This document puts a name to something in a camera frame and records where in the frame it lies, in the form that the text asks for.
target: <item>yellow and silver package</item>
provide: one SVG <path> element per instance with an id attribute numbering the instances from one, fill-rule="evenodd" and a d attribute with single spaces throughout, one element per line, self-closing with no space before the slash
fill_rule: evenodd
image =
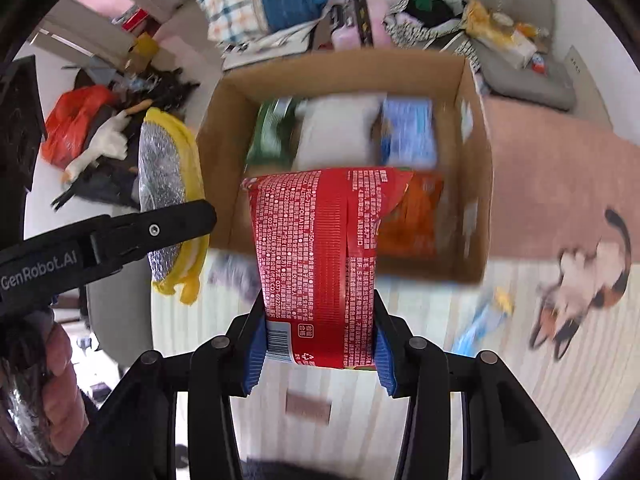
<path id="1" fill-rule="evenodd" d="M 140 209 L 149 211 L 204 198 L 195 138 L 178 119 L 150 108 L 140 129 Z M 165 295 L 184 285 L 180 301 L 193 303 L 209 235 L 148 254 L 154 288 Z"/>

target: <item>blue snack package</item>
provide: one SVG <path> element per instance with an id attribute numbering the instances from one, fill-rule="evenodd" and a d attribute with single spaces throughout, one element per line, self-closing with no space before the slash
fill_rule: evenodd
<path id="1" fill-rule="evenodd" d="M 387 97 L 382 104 L 382 164 L 433 170 L 438 163 L 431 124 L 433 104 L 426 98 Z"/>

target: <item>black tail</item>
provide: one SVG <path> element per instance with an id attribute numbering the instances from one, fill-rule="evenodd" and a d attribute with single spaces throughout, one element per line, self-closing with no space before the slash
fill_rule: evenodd
<path id="1" fill-rule="evenodd" d="M 604 212 L 604 218 L 607 220 L 609 225 L 615 227 L 618 231 L 620 231 L 620 235 L 625 243 L 625 253 L 628 259 L 631 259 L 631 237 L 629 236 L 629 229 L 626 228 L 625 221 L 622 217 L 613 211 L 613 209 L 608 208 Z"/>

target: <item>cat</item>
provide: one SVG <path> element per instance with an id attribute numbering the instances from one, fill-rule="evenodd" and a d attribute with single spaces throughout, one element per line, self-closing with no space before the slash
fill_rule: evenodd
<path id="1" fill-rule="evenodd" d="M 608 208 L 605 220 L 622 236 L 624 252 L 615 242 L 600 241 L 596 250 L 562 250 L 559 255 L 560 279 L 541 288 L 542 300 L 529 347 L 539 348 L 547 339 L 555 345 L 559 361 L 591 308 L 610 308 L 626 291 L 631 269 L 631 239 L 618 213 Z"/>

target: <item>screw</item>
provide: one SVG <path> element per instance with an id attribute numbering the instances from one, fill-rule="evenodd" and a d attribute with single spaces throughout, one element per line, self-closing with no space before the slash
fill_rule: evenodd
<path id="1" fill-rule="evenodd" d="M 226 348 L 229 346 L 229 343 L 231 343 L 231 341 L 229 341 L 226 335 L 217 335 L 211 341 L 213 348 Z"/>
<path id="2" fill-rule="evenodd" d="M 488 365 L 495 365 L 498 362 L 498 356 L 490 350 L 485 350 L 480 354 L 480 358 Z"/>
<path id="3" fill-rule="evenodd" d="M 419 335 L 415 335 L 409 339 L 409 346 L 416 350 L 422 350 L 423 348 L 427 348 L 427 340 Z"/>
<path id="4" fill-rule="evenodd" d="M 153 363 L 158 361 L 158 356 L 159 353 L 155 350 L 148 350 L 142 354 L 140 360 L 142 361 L 143 365 L 152 365 Z"/>

